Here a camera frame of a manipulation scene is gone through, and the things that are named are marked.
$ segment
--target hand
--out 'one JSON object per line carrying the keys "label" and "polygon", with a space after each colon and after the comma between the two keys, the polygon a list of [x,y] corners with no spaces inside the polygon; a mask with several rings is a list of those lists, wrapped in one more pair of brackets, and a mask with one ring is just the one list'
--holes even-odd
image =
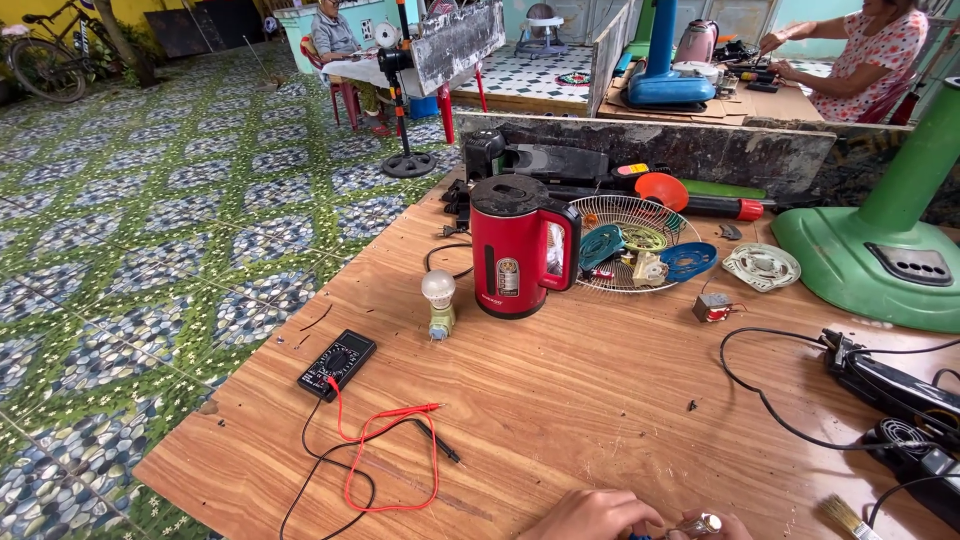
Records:
{"label": "hand", "polygon": [[770,67],[767,68],[767,71],[772,71],[785,81],[796,81],[797,76],[800,75],[800,72],[797,71],[797,68],[793,66],[789,61],[781,60],[775,61],[770,64]]}
{"label": "hand", "polygon": [[771,32],[760,39],[760,56],[771,51],[776,51],[781,45],[786,43],[787,34],[785,32]]}
{"label": "hand", "polygon": [[[720,512],[714,512],[706,508],[695,508],[684,512],[684,521],[695,519],[701,514],[713,514],[720,518],[721,527],[720,532],[701,536],[697,540],[754,540],[750,536],[750,533],[747,532],[747,528],[743,525],[743,522],[738,520],[733,514],[721,514]],[[689,536],[678,530],[668,530],[666,537],[669,540],[690,540]]]}
{"label": "hand", "polygon": [[648,522],[663,527],[657,510],[639,501],[633,491],[573,490],[517,540],[612,540],[627,527],[642,536]]}

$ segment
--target kettle handle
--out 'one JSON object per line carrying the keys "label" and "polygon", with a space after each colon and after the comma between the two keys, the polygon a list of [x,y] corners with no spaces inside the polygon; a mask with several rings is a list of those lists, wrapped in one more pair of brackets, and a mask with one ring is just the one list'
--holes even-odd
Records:
{"label": "kettle handle", "polygon": [[580,212],[563,201],[547,199],[537,209],[537,215],[564,230],[564,271],[557,276],[544,270],[538,282],[548,289],[567,290],[577,282],[580,274],[580,234],[583,228]]}

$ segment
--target dirty wooden plank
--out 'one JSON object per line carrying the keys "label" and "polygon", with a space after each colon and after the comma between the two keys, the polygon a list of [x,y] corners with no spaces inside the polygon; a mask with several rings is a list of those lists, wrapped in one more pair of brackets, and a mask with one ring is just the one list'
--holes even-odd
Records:
{"label": "dirty wooden plank", "polygon": [[428,95],[506,43],[503,0],[484,0],[428,19],[420,32],[410,49],[420,88]]}
{"label": "dirty wooden plank", "polygon": [[707,124],[636,122],[464,112],[463,134],[500,130],[512,144],[560,144],[605,152],[611,165],[669,163],[675,176],[760,187],[772,194],[810,187],[836,135]]}
{"label": "dirty wooden plank", "polygon": [[[836,134],[811,186],[820,188],[831,205],[844,207],[863,203],[913,132],[913,128],[905,126],[795,122],[766,117],[748,117],[744,126]],[[960,160],[950,169],[922,219],[943,227],[960,227]]]}
{"label": "dirty wooden plank", "polygon": [[631,0],[620,9],[607,28],[600,33],[593,42],[593,55],[590,58],[590,92],[587,98],[587,111],[590,117],[597,115],[600,104],[603,103],[607,88],[613,78],[613,68],[623,54],[623,47],[631,38],[631,32],[636,32],[636,22],[633,29],[628,27],[631,15],[638,12],[636,0]]}

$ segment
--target red electric kettle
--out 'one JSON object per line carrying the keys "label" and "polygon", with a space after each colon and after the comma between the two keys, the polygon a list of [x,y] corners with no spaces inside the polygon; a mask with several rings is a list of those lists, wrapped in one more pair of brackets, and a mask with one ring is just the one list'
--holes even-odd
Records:
{"label": "red electric kettle", "polygon": [[[547,229],[564,231],[561,275],[547,272]],[[473,274],[477,304],[501,319],[533,315],[546,289],[567,290],[580,268],[580,212],[551,199],[546,185],[508,174],[480,181],[470,192]]]}

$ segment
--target digital multimeter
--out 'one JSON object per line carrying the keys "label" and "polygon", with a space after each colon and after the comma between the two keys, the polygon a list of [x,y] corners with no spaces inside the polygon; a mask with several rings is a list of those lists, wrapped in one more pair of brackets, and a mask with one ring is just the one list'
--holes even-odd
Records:
{"label": "digital multimeter", "polygon": [[311,394],[332,402],[337,397],[328,376],[342,390],[367,358],[376,351],[376,343],[355,331],[344,330],[326,351],[297,379],[297,384]]}

